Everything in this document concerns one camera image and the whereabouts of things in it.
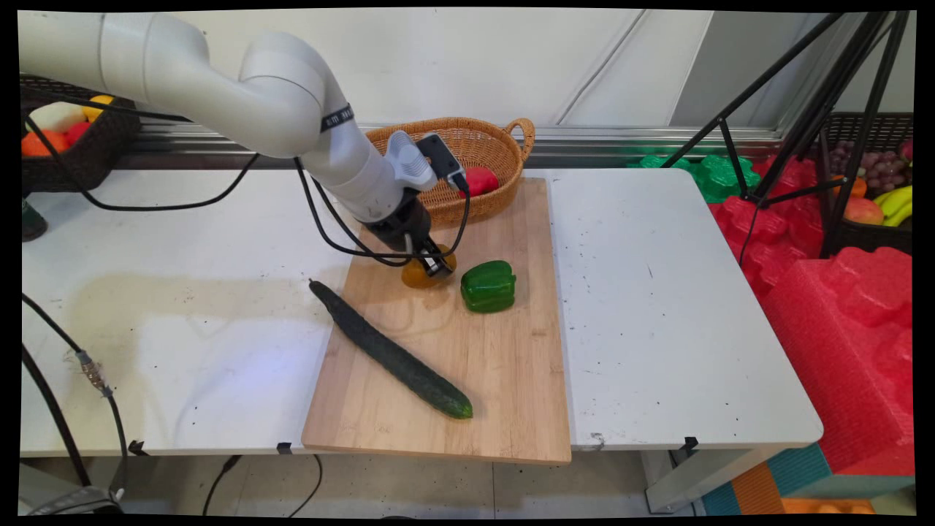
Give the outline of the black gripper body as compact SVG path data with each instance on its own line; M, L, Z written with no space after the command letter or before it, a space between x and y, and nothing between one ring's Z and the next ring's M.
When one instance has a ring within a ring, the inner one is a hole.
M417 196L403 196L387 217L363 224L365 230L385 246L383 252L377 252L378 256L421 256L424 244L433 243L430 213ZM415 254L406 253L405 235L412 236Z

